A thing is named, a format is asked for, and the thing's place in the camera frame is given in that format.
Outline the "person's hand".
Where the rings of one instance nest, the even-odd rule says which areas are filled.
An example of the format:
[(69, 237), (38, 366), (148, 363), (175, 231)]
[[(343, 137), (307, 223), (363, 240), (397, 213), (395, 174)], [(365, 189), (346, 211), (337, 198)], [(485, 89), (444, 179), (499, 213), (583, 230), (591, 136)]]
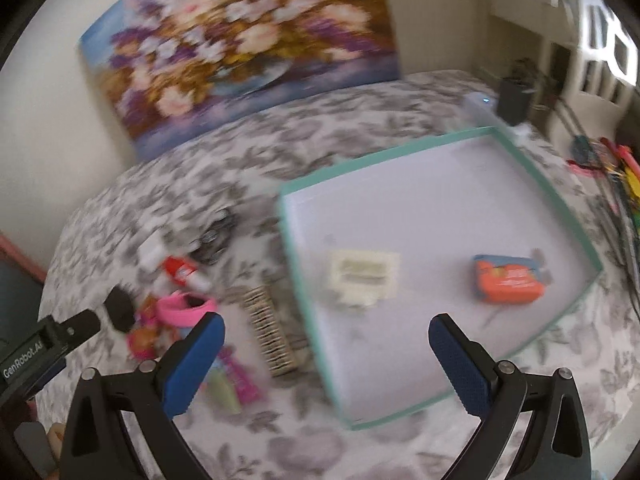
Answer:
[(55, 422), (47, 432), (50, 450), (54, 460), (58, 463), (61, 459), (66, 426), (62, 422)]

